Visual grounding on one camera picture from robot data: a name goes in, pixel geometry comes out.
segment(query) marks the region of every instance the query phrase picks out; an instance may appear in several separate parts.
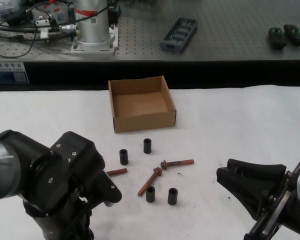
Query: silver cylinder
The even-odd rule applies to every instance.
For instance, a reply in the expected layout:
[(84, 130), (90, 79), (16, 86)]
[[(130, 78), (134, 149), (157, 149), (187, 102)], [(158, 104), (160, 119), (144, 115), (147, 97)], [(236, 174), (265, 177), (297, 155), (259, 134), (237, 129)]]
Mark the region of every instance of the silver cylinder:
[(60, 25), (59, 29), (60, 29), (60, 32), (63, 32), (63, 33), (73, 33), (77, 30), (77, 28), (74, 24)]
[[(107, 6), (107, 0), (74, 0), (75, 19), (89, 17)], [(87, 47), (97, 47), (111, 43), (113, 35), (109, 31), (108, 11), (77, 23), (77, 42)]]

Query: white tablecloth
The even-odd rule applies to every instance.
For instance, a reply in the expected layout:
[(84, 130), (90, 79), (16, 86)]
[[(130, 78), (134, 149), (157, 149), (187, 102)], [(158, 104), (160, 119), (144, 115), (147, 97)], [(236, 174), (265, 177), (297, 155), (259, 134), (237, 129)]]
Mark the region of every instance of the white tablecloth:
[[(112, 180), (122, 192), (113, 207), (94, 209), (96, 240), (240, 240), (255, 221), (216, 181), (229, 158), (258, 164), (300, 161), (300, 87), (171, 90), (176, 126), (114, 133), (108, 91), (0, 92), (0, 132), (12, 129), (51, 146), (67, 131), (95, 142), (105, 170), (120, 169), (127, 149), (128, 173)], [(143, 139), (152, 153), (143, 153)], [(170, 168), (154, 183), (154, 203), (137, 195), (160, 162), (194, 159)], [(175, 206), (168, 189), (178, 189)], [(43, 240), (18, 197), (0, 200), (0, 240)], [(300, 240), (282, 227), (275, 240)]]

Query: open cardboard box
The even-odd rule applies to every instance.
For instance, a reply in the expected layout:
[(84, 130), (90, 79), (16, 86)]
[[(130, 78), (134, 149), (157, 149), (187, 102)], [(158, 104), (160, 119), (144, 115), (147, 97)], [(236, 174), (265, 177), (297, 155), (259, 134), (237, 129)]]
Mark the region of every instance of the open cardboard box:
[(172, 127), (177, 110), (164, 76), (108, 82), (115, 133)]

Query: rusty bolt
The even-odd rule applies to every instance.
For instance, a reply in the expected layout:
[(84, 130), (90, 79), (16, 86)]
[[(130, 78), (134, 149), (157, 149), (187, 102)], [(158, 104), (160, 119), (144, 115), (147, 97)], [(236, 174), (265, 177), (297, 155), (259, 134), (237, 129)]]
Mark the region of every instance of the rusty bolt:
[(122, 169), (118, 169), (118, 170), (107, 171), (106, 174), (108, 174), (109, 177), (111, 177), (111, 176), (116, 176), (119, 174), (125, 174), (127, 172), (128, 172), (128, 170), (126, 168), (122, 168)]
[(138, 196), (141, 197), (147, 190), (148, 187), (154, 182), (156, 177), (161, 176), (162, 174), (162, 169), (160, 167), (157, 167), (153, 169), (153, 174), (149, 178), (149, 180), (145, 183), (145, 185), (141, 188), (141, 190), (138, 192)]
[(184, 161), (171, 161), (171, 162), (166, 162), (166, 160), (164, 160), (163, 162), (161, 162), (160, 165), (161, 165), (161, 168), (166, 170), (168, 167), (190, 165), (190, 164), (194, 164), (194, 163), (195, 163), (195, 161), (193, 159), (184, 160)]

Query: black rubber spacer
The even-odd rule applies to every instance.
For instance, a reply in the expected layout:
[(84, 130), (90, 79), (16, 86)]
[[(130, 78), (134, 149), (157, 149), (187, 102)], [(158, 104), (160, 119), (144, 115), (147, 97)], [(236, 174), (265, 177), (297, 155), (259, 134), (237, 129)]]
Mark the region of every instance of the black rubber spacer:
[(176, 205), (177, 198), (178, 198), (178, 190), (176, 188), (170, 188), (169, 195), (168, 195), (168, 204)]
[(146, 138), (145, 140), (143, 140), (143, 152), (145, 154), (149, 154), (151, 153), (151, 139), (150, 138)]
[(128, 151), (126, 149), (121, 149), (119, 151), (120, 155), (120, 163), (121, 165), (127, 165), (129, 160), (128, 160)]
[(145, 199), (148, 203), (153, 203), (156, 198), (156, 189), (154, 186), (150, 186), (146, 189)]

